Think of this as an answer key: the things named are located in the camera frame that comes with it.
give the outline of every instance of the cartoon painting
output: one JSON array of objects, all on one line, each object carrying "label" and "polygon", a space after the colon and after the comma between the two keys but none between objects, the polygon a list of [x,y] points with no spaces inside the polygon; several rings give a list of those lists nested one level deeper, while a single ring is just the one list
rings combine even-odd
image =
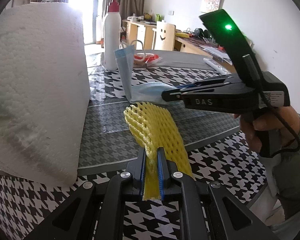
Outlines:
[{"label": "cartoon painting", "polygon": [[202,0],[200,11],[204,13],[213,12],[219,9],[220,0]]}]

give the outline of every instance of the gray sleeve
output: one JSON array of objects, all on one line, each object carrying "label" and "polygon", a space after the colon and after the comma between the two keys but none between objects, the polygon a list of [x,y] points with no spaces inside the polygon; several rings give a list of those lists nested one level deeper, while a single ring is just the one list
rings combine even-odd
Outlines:
[{"label": "gray sleeve", "polygon": [[[287,148],[295,147],[296,141]],[[288,219],[300,211],[300,150],[297,153],[282,153],[281,158],[281,163],[273,168],[273,175],[279,189],[279,200]]]}]

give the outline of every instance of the red bottle cap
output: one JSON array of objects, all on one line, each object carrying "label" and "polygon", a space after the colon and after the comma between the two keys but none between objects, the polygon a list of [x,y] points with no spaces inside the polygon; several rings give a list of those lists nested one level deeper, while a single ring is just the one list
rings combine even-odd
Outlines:
[{"label": "red bottle cap", "polygon": [[120,6],[117,0],[111,0],[108,6],[108,12],[119,12]]}]

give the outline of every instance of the white bottle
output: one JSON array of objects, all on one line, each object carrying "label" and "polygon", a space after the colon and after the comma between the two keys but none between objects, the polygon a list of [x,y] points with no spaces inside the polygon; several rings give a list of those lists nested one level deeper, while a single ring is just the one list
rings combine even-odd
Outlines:
[{"label": "white bottle", "polygon": [[112,0],[111,3],[109,3],[108,13],[103,23],[105,63],[106,69],[109,71],[118,69],[114,51],[119,49],[120,45],[121,17],[119,9],[119,3],[116,0]]}]

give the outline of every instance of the yellow mesh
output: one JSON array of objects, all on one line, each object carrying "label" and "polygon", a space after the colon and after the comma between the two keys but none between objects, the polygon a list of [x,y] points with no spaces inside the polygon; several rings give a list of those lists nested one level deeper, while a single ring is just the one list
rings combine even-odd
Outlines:
[{"label": "yellow mesh", "polygon": [[166,159],[174,161],[178,170],[193,177],[188,155],[178,128],[167,109],[151,103],[137,103],[123,112],[136,141],[146,149],[146,178],[143,200],[160,199],[157,149],[163,147]]}]

